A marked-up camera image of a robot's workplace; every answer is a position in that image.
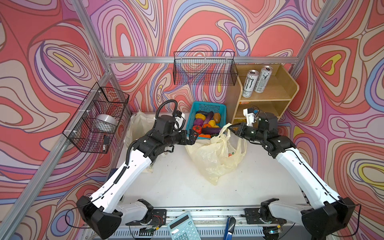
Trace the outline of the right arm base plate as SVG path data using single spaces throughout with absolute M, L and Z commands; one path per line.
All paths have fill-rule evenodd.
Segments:
M 275 218 L 271 213 L 265 208 L 245 208 L 243 217 L 246 218 L 247 224 L 257 225 L 257 224 L 286 224 L 287 221 L 281 218 Z

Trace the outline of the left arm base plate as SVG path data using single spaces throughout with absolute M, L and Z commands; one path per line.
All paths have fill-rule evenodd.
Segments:
M 161 227 L 166 224 L 167 210 L 166 209 L 154 209 L 145 216 L 143 220 L 133 221 L 128 225 L 130 226 L 152 226 Z

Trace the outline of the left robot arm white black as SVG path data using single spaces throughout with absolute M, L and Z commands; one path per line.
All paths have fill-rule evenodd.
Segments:
M 143 199 L 120 205 L 125 192 L 137 177 L 155 163 L 158 156 L 172 153 L 176 145 L 193 145 L 198 134 L 184 130 L 185 115 L 177 108 L 176 100 L 162 103 L 155 114 L 155 122 L 147 133 L 128 146 L 125 162 L 90 197 L 82 196 L 77 209 L 82 220 L 102 239 L 106 240 L 121 226 L 132 222 L 153 224 L 153 206 Z

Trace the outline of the yellowish plastic grocery bag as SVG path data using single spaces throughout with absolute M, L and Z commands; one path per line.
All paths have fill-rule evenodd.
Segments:
M 234 147 L 231 143 L 230 123 L 224 125 L 219 135 L 209 140 L 196 140 L 186 146 L 186 151 L 200 174 L 212 185 L 219 178 L 237 169 L 247 153 L 247 142 L 239 139 Z

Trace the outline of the dark purple toy eggplant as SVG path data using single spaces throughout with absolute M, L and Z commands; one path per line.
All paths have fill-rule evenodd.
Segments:
M 219 134 L 221 130 L 222 130 L 221 128 L 203 128 L 202 134 L 215 135 L 215 134 Z

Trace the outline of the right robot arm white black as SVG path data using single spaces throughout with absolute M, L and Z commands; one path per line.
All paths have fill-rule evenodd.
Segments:
M 293 177 L 307 204 L 288 204 L 278 198 L 263 201 L 260 205 L 260 221 L 270 224 L 287 220 L 301 225 L 314 240 L 347 227 L 356 204 L 342 198 L 304 160 L 296 145 L 278 131 L 278 119 L 272 113 L 245 110 L 247 122 L 229 125 L 228 130 L 251 144 L 260 145 L 273 159 L 277 160 Z

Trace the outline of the beige canvas tote bag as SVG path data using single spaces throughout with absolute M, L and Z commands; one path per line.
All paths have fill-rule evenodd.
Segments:
M 151 130 L 154 123 L 155 113 L 143 113 L 139 111 L 131 117 L 128 130 L 124 138 L 124 144 L 119 158 L 119 164 L 125 163 L 128 146 L 134 140 L 137 140 L 138 138 L 145 135 L 149 130 Z

